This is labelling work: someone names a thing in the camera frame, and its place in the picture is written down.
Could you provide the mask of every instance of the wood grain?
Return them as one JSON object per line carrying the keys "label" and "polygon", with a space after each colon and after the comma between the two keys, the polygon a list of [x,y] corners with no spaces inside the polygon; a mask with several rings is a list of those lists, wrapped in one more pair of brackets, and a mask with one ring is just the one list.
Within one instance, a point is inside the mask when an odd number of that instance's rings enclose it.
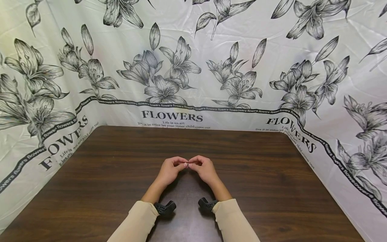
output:
{"label": "wood grain", "polygon": [[[287,136],[281,133],[107,127],[96,129],[12,224],[7,242],[104,242],[156,177],[164,159],[212,159],[261,242],[363,241]],[[185,170],[164,192],[172,219],[148,241],[221,240],[197,202],[209,187]]]}

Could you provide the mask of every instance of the lily illustration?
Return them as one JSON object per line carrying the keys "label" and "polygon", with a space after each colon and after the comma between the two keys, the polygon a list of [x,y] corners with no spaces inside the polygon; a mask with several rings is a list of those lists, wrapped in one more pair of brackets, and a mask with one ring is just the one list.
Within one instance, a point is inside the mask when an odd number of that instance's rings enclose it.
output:
{"label": "lily illustration", "polygon": [[287,34],[289,39],[299,38],[306,30],[308,34],[315,39],[324,37],[324,28],[322,26],[324,17],[333,16],[344,10],[350,0],[341,2],[330,0],[316,0],[311,5],[305,6],[300,1],[294,2],[294,12],[298,18],[296,25]]}
{"label": "lily illustration", "polygon": [[351,96],[344,97],[345,109],[349,115],[359,124],[363,132],[356,135],[357,138],[367,139],[379,127],[387,124],[387,103],[367,105],[358,103]]}
{"label": "lily illustration", "polygon": [[149,103],[176,103],[187,105],[187,102],[180,96],[176,95],[179,86],[172,82],[166,81],[161,75],[154,77],[154,87],[145,88],[145,94],[151,96],[146,99]]}
{"label": "lily illustration", "polygon": [[189,60],[191,57],[191,47],[185,42],[183,37],[180,37],[177,41],[175,52],[167,47],[160,47],[159,50],[171,62],[170,78],[179,79],[182,89],[188,88],[189,79],[187,73],[199,74],[202,72],[198,65]]}
{"label": "lily illustration", "polygon": [[87,65],[82,65],[79,71],[79,78],[86,78],[90,81],[92,89],[86,89],[81,93],[93,93],[98,98],[101,98],[99,94],[99,88],[102,89],[115,89],[118,83],[110,76],[104,77],[102,65],[97,59],[90,59]]}
{"label": "lily illustration", "polygon": [[126,70],[117,70],[117,73],[124,79],[133,80],[141,83],[144,86],[149,86],[149,65],[143,65],[142,63],[146,61],[145,55],[145,51],[143,55],[136,55],[133,59],[133,63],[124,61],[123,64]]}
{"label": "lily illustration", "polygon": [[387,185],[387,131],[381,130],[373,134],[365,144],[362,152],[350,156],[348,167],[352,170],[368,170]]}
{"label": "lily illustration", "polygon": [[307,87],[301,85],[298,87],[296,93],[286,93],[282,101],[285,103],[281,104],[279,108],[287,108],[293,110],[300,117],[300,124],[305,125],[305,112],[312,108],[315,97],[307,93]]}
{"label": "lily illustration", "polygon": [[223,85],[231,75],[231,62],[227,59],[225,62],[215,63],[211,60],[207,62],[208,68],[214,74],[215,78]]}
{"label": "lily illustration", "polygon": [[59,97],[62,92],[53,79],[63,76],[63,69],[56,65],[43,64],[41,53],[22,40],[15,39],[15,49],[18,60],[7,57],[5,63],[23,75],[30,91],[36,93],[41,88],[46,88]]}

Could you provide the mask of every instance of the hand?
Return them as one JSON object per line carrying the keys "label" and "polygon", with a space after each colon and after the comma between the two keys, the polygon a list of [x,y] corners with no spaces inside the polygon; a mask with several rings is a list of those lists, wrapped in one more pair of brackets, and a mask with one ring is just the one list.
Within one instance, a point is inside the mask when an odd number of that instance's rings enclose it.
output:
{"label": "hand", "polygon": [[195,156],[188,161],[188,166],[196,171],[200,178],[210,186],[215,198],[218,201],[230,200],[233,197],[228,192],[226,186],[220,180],[215,171],[214,164],[209,158],[203,156]]}
{"label": "hand", "polygon": [[180,171],[188,166],[187,162],[186,159],[178,156],[166,159],[161,165],[159,175],[141,198],[141,201],[152,204],[158,202],[165,188],[176,179]]}
{"label": "hand", "polygon": [[201,155],[195,156],[188,161],[188,166],[192,170],[196,171],[200,178],[209,186],[220,181],[214,164],[209,158]]}
{"label": "hand", "polygon": [[176,179],[177,174],[188,166],[187,163],[186,159],[178,156],[166,159],[154,182],[167,187]]}

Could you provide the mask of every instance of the leaf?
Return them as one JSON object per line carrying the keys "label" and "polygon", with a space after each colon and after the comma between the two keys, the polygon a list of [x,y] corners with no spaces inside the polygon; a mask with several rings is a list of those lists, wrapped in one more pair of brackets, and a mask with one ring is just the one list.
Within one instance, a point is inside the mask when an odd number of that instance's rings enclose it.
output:
{"label": "leaf", "polygon": [[14,93],[0,93],[0,100],[8,103],[21,104],[19,98]]}
{"label": "leaf", "polygon": [[315,62],[319,62],[320,60],[327,58],[330,55],[330,53],[332,53],[332,51],[336,48],[338,42],[339,42],[338,36],[332,39],[331,41],[329,41],[317,54]]}
{"label": "leaf", "polygon": [[372,193],[376,197],[376,199],[378,199],[379,201],[382,200],[382,194],[375,185],[373,185],[369,180],[362,176],[357,176],[356,178],[358,178],[363,183],[364,188],[370,193]]}
{"label": "leaf", "polygon": [[244,3],[232,4],[231,8],[230,8],[230,11],[228,12],[228,15],[222,15],[222,17],[218,20],[218,24],[220,24],[221,22],[231,18],[232,16],[234,16],[234,15],[236,15],[238,13],[241,13],[241,12],[245,11],[255,1],[256,0],[251,0],[251,1],[248,1],[248,2],[244,2]]}
{"label": "leaf", "polygon": [[255,52],[254,52],[254,56],[253,56],[253,62],[252,62],[252,69],[254,69],[259,61],[261,60],[262,56],[264,55],[265,53],[265,49],[266,49],[266,42],[267,42],[267,39],[263,39],[261,40],[261,42],[259,42],[257,48],[255,49]]}
{"label": "leaf", "polygon": [[195,33],[198,30],[205,28],[211,19],[216,19],[216,16],[213,13],[206,12],[206,13],[202,14],[199,17],[199,19],[197,20]]}
{"label": "leaf", "polygon": [[237,106],[237,108],[251,109],[251,107],[247,103],[241,103]]}
{"label": "leaf", "polygon": [[90,94],[95,94],[93,89],[86,89],[81,91],[80,93],[90,93]]}
{"label": "leaf", "polygon": [[387,4],[384,6],[382,12],[380,13],[379,17],[383,16],[387,12]]}
{"label": "leaf", "polygon": [[382,53],[382,52],[385,51],[385,50],[387,50],[387,38],[384,39],[384,40],[382,40],[381,42],[377,43],[377,45],[375,45],[375,46],[370,50],[370,52],[369,52],[366,56],[364,56],[363,59],[361,59],[361,61],[364,60],[364,58],[366,58],[366,57],[369,56],[369,55],[380,54],[380,53]]}
{"label": "leaf", "polygon": [[82,35],[83,43],[89,53],[90,56],[93,55],[94,52],[94,44],[93,44],[93,39],[91,38],[90,32],[87,29],[86,24],[82,25],[80,29],[80,33]]}
{"label": "leaf", "polygon": [[239,61],[237,61],[234,65],[235,65],[235,67],[234,67],[234,71],[235,72],[238,72],[239,71],[239,68],[241,68],[246,62],[248,62],[248,60],[247,61],[245,61],[245,62],[242,62],[243,60],[239,60]]}
{"label": "leaf", "polygon": [[149,42],[152,50],[155,50],[160,43],[160,29],[157,23],[154,23],[149,33]]}
{"label": "leaf", "polygon": [[271,19],[277,19],[285,15],[293,5],[293,2],[294,0],[281,0],[276,9],[274,9]]}
{"label": "leaf", "polygon": [[117,100],[117,98],[113,95],[110,95],[110,94],[103,94],[101,96],[103,99],[106,99],[106,100]]}
{"label": "leaf", "polygon": [[38,4],[31,3],[26,8],[26,17],[31,29],[40,23],[40,13],[38,10]]}
{"label": "leaf", "polygon": [[230,50],[230,61],[231,61],[231,63],[234,63],[236,61],[236,58],[238,57],[238,52],[239,52],[239,44],[238,44],[238,42],[235,42],[231,46],[231,50]]}
{"label": "leaf", "polygon": [[204,2],[209,2],[210,0],[192,0],[192,5],[202,4]]}
{"label": "leaf", "polygon": [[228,101],[213,100],[215,103],[228,107]]}
{"label": "leaf", "polygon": [[350,156],[344,150],[344,147],[341,145],[339,140],[337,141],[337,154],[341,157],[341,159],[344,161],[345,164],[349,162]]}

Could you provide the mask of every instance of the stem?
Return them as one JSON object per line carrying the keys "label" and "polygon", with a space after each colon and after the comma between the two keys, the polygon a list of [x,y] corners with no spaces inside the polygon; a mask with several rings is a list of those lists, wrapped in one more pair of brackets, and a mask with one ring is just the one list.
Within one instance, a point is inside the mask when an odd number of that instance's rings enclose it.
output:
{"label": "stem", "polygon": [[216,26],[218,24],[218,19],[219,19],[219,11],[218,11],[218,9],[216,9],[216,22],[215,22],[215,25],[214,25],[214,30],[212,31],[211,40],[214,38]]}
{"label": "stem", "polygon": [[387,55],[385,57],[383,57],[383,59],[381,61],[379,61],[378,63],[376,63],[376,65],[370,70],[370,71],[373,71],[376,67],[378,67],[378,65],[380,65],[385,59],[387,59]]}
{"label": "stem", "polygon": [[164,79],[167,77],[167,74],[171,71],[171,69],[169,69],[165,74],[164,74]]}
{"label": "stem", "polygon": [[307,91],[310,91],[310,90],[312,90],[313,88],[316,88],[316,87],[319,87],[319,86],[321,86],[322,84],[319,84],[319,85],[315,85],[315,86],[312,86],[311,88],[309,88]]}

